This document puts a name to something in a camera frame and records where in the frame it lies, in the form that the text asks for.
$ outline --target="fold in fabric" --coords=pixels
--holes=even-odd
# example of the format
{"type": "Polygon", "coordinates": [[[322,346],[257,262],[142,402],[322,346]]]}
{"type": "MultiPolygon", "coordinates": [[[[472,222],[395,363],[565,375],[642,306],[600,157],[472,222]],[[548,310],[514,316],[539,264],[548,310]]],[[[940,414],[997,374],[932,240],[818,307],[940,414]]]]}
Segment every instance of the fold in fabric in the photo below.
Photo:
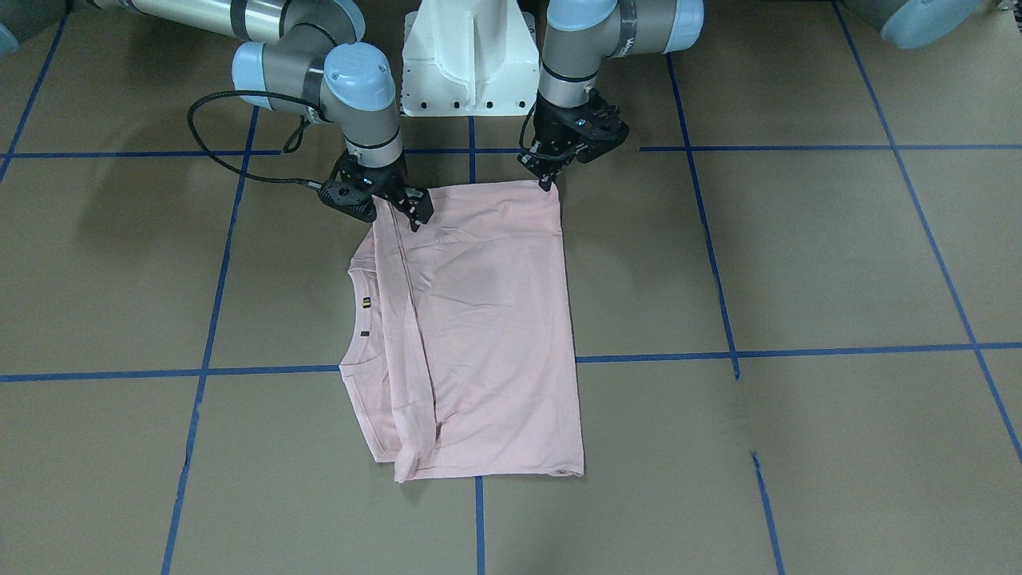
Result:
{"type": "Polygon", "coordinates": [[[418,232],[376,200],[352,258],[340,364],[359,425],[394,480],[584,473],[557,190],[430,190],[418,232]]]}

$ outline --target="pink fabric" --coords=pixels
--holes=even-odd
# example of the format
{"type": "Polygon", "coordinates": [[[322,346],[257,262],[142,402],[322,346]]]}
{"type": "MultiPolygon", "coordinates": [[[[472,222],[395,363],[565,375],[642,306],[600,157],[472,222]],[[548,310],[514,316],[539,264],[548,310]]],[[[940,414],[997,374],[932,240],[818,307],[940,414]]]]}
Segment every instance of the pink fabric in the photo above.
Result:
{"type": "Polygon", "coordinates": [[[349,270],[341,376],[394,481],[580,476],[582,426],[560,203],[536,182],[430,190],[413,233],[377,200],[349,270]]]}

